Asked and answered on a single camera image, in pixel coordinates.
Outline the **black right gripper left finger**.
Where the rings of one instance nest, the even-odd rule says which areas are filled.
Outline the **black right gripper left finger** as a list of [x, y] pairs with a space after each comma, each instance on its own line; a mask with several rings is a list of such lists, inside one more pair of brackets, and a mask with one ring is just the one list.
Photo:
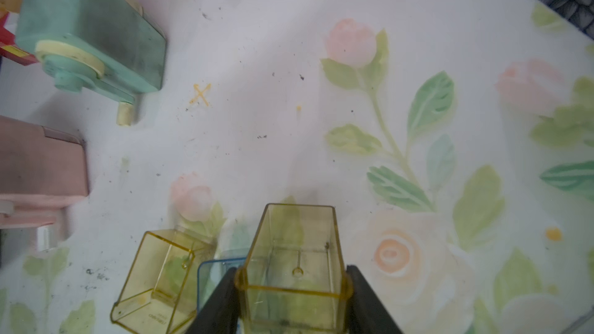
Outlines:
[[230, 268], [211, 297], [198, 312], [186, 334], [235, 334], [239, 319], [239, 293], [235, 286], [237, 268]]

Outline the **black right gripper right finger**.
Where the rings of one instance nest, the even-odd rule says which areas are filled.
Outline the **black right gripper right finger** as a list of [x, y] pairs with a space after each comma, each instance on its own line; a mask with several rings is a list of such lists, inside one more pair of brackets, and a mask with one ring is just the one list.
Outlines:
[[385, 309], [374, 289], [355, 265], [348, 265], [346, 273], [353, 283], [346, 315], [347, 329], [354, 334], [402, 334], [402, 330]]

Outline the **blue transparent shavings tray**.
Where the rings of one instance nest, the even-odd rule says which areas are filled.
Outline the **blue transparent shavings tray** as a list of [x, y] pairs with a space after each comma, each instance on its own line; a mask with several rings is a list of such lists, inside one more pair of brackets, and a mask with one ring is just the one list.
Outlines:
[[227, 271], [241, 267], [246, 257], [204, 261], [197, 269], [197, 310], [200, 312]]

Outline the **yellow transparent shavings tray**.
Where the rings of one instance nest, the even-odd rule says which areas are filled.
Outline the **yellow transparent shavings tray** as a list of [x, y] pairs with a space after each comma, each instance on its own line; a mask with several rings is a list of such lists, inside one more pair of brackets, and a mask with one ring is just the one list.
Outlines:
[[198, 267], [213, 238], [183, 228], [144, 233], [111, 322], [130, 333], [184, 333], [196, 317]]

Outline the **pink pencil sharpener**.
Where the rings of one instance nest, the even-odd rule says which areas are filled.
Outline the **pink pencil sharpener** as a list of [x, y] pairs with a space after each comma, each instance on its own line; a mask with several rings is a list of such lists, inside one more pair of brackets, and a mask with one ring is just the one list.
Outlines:
[[35, 249], [53, 249], [67, 231], [64, 209], [88, 195], [80, 139], [1, 117], [1, 229], [33, 229]]

